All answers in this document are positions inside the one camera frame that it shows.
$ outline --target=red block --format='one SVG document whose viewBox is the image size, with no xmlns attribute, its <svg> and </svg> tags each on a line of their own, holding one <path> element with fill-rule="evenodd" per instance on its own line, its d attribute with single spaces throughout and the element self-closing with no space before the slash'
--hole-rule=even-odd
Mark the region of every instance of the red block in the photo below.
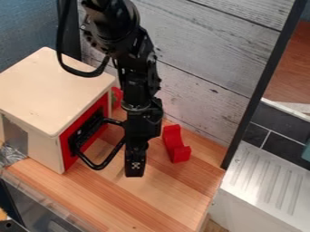
<svg viewBox="0 0 310 232">
<path fill-rule="evenodd" d="M 178 124 L 165 126 L 162 132 L 162 139 L 172 163 L 189 160 L 191 148 L 189 146 L 184 146 L 180 134 L 180 126 Z"/>
</svg>

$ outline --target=floor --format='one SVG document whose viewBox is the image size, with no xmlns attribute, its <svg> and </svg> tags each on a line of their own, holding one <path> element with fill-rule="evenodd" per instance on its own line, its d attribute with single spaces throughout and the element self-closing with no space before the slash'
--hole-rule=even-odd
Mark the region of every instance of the floor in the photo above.
<svg viewBox="0 0 310 232">
<path fill-rule="evenodd" d="M 310 115 L 310 22 L 300 22 L 264 97 Z"/>
<path fill-rule="evenodd" d="M 224 229 L 219 224 L 217 224 L 214 221 L 210 220 L 207 223 L 207 227 L 206 227 L 205 232 L 228 232 L 228 230 Z"/>
</svg>

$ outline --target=gray tile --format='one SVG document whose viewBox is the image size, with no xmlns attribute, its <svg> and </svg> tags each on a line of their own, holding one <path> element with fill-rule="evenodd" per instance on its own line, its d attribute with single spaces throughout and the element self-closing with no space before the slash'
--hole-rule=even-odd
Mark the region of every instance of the gray tile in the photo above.
<svg viewBox="0 0 310 232">
<path fill-rule="evenodd" d="M 306 143 L 310 135 L 310 122 L 301 120 L 260 102 L 252 118 L 254 123 Z"/>
<path fill-rule="evenodd" d="M 271 132 L 266 140 L 263 150 L 269 151 L 278 157 L 310 170 L 310 162 L 301 157 L 304 148 L 305 146 L 293 140 L 289 140 L 281 135 Z"/>
<path fill-rule="evenodd" d="M 253 123 L 249 123 L 242 140 L 260 148 L 267 134 L 268 130 L 261 128 Z"/>
</svg>

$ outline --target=wire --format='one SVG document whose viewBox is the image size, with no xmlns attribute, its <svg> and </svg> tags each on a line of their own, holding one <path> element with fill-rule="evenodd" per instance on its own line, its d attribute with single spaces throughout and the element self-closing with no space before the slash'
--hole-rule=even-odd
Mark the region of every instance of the wire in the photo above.
<svg viewBox="0 0 310 232">
<path fill-rule="evenodd" d="M 99 76 L 103 73 L 106 65 L 108 64 L 109 60 L 110 60 L 110 56 L 106 55 L 102 61 L 102 64 L 95 69 L 92 72 L 83 72 L 83 71 L 79 71 L 76 69 L 73 69 L 72 67 L 69 67 L 68 65 L 66 65 L 65 63 L 63 63 L 63 57 L 62 57 L 62 53 L 63 53 L 63 36 L 64 36 L 64 30 L 65 30 L 65 26 L 67 24 L 67 18 L 68 18 L 68 13 L 70 10 L 70 5 L 71 5 L 71 1 L 72 0 L 65 0 L 64 1 L 64 6 L 63 6 L 63 11 L 60 13 L 60 17 L 59 17 L 59 25 L 58 25 L 58 30 L 57 30 L 57 39 L 56 39 L 56 53 L 57 53 L 57 59 L 59 64 L 62 66 L 62 68 L 67 71 L 68 73 L 74 74 L 74 75 L 78 75 L 78 76 L 82 76 L 85 78 L 91 78 L 91 77 L 96 77 Z"/>
</svg>

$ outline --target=black robotic arm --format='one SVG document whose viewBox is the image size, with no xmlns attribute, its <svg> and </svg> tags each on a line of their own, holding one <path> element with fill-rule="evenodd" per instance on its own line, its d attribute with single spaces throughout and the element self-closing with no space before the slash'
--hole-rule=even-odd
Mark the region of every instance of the black robotic arm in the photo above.
<svg viewBox="0 0 310 232">
<path fill-rule="evenodd" d="M 127 177 L 141 177 L 146 164 L 148 141 L 160 136 L 163 116 L 161 99 L 155 97 L 161 79 L 157 73 L 153 43 L 147 31 L 140 26 L 138 10 L 130 0 L 82 1 L 87 12 L 82 25 L 83 35 L 91 46 L 106 56 L 93 72 L 74 70 L 62 60 L 63 32 L 70 2 L 66 0 L 57 34 L 56 50 L 60 65 L 69 73 L 95 77 L 104 71 L 112 58 L 124 92 L 121 107 L 127 112 L 125 122 L 102 119 L 102 123 L 116 124 L 125 129 L 125 137 L 102 164 L 95 165 L 88 160 L 80 152 L 76 141 L 72 150 L 92 169 L 103 169 L 125 143 L 125 174 Z"/>
</svg>

